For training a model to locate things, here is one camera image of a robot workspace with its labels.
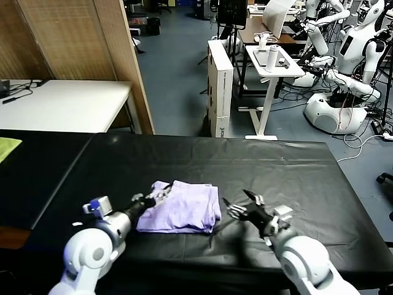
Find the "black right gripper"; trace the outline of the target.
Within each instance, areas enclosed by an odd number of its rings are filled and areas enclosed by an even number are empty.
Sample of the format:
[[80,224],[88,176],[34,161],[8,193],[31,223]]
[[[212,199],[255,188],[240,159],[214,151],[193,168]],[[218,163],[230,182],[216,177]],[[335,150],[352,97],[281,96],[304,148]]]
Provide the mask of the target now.
[[256,205],[246,205],[246,207],[243,207],[231,203],[227,199],[223,198],[227,214],[233,219],[249,221],[259,231],[260,238],[269,236],[265,229],[272,221],[273,217],[265,211],[265,201],[263,196],[247,189],[243,189],[243,192]]

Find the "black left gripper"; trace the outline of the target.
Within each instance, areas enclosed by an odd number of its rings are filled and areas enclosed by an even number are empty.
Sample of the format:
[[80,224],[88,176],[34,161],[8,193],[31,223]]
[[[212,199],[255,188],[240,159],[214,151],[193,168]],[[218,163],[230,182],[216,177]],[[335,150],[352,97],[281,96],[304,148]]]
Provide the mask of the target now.
[[155,192],[147,195],[145,198],[132,200],[124,209],[124,213],[130,220],[137,220],[147,209],[163,203],[168,198],[168,194],[170,192],[171,184],[168,184],[165,187],[157,189]]

